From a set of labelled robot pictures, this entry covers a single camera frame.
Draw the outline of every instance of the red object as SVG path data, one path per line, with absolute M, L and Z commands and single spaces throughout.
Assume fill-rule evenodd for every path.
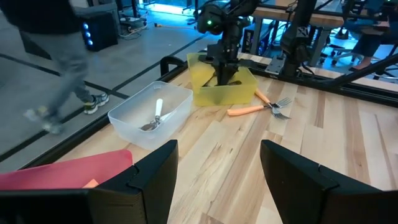
M 0 174 L 0 190 L 80 189 L 99 184 L 132 165 L 127 149 Z

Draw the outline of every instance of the white utensil handle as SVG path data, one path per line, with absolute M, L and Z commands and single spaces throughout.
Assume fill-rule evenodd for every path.
M 163 100 L 157 99 L 155 116 L 160 116 L 162 114 L 162 107 L 163 107 Z

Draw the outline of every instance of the wooden tabletop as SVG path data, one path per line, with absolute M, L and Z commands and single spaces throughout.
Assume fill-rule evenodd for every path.
M 269 63 L 268 58 L 242 55 Z M 339 73 L 314 69 L 318 75 Z M 177 184 L 169 223 L 281 223 L 262 172 L 259 145 L 270 139 L 335 171 L 382 190 L 398 186 L 398 110 L 291 83 L 257 77 L 271 101 L 289 97 L 282 121 L 269 110 L 229 117 L 226 110 L 247 105 L 192 106 L 178 139 Z M 377 80 L 357 82 L 398 91 Z M 189 71 L 171 83 L 191 88 Z M 262 102 L 254 97 L 252 105 Z M 114 132 L 112 125 L 69 152 L 61 161 L 129 149 L 135 162 L 148 153 Z
M 267 1 L 265 4 L 268 5 L 273 5 L 273 6 L 282 6 L 282 7 L 287 7 L 289 4 L 293 3 L 294 0 L 270 0 Z M 280 9 L 270 9 L 266 7 L 258 7 L 254 13 L 253 16 L 258 16 L 262 17 L 265 19 L 273 19 L 273 20 L 278 20 L 278 21 L 287 21 L 289 14 L 286 13 L 284 10 Z M 321 15 L 317 13 L 313 13 L 310 24 L 314 26 L 320 26 L 320 27 L 327 27 L 327 28 L 337 28 L 341 27 L 344 23 L 344 20 L 340 16 L 326 16 L 326 15 Z
M 266 0 L 262 1 L 263 5 L 271 5 L 271 6 L 280 6 L 280 7 L 288 7 L 291 6 L 297 0 Z M 326 3 L 328 0 L 317 0 L 317 6 L 320 6 L 323 3 Z M 333 11 L 333 12 L 341 12 L 341 3 L 340 0 L 333 0 L 329 2 L 326 6 L 321 8 L 322 11 Z

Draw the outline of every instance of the clear plastic bin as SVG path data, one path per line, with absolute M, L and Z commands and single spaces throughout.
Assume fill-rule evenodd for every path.
M 233 105 L 251 102 L 257 88 L 257 80 L 248 68 L 239 67 L 238 72 L 231 79 L 231 82 L 241 81 L 240 85 L 213 86 L 209 84 L 209 87 L 202 87 L 212 78 L 215 69 L 209 64 L 200 62 L 199 55 L 201 54 L 187 55 L 195 105 Z
M 152 131 L 141 127 L 155 118 L 156 101 L 163 99 L 162 116 L 170 113 Z M 190 116 L 192 91 L 164 82 L 153 82 L 108 112 L 119 136 L 144 149 L 155 150 Z

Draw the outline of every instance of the orange-handled fork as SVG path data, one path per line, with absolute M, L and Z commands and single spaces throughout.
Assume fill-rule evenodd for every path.
M 240 108 L 240 109 L 229 109 L 227 110 L 227 114 L 230 116 L 239 116 L 239 115 L 244 115 L 248 113 L 252 113 L 255 111 L 263 110 L 265 108 L 271 108 L 272 109 L 272 115 L 274 115 L 276 118 L 280 119 L 288 119 L 288 117 L 282 115 L 276 108 L 282 108 L 292 101 L 289 98 L 284 98 L 283 100 L 278 101 L 277 103 L 271 103 L 268 97 L 266 97 L 264 94 L 261 93 L 259 89 L 256 90 L 255 94 L 262 99 L 266 105 L 259 105 L 259 106 L 250 106 L 248 108 Z

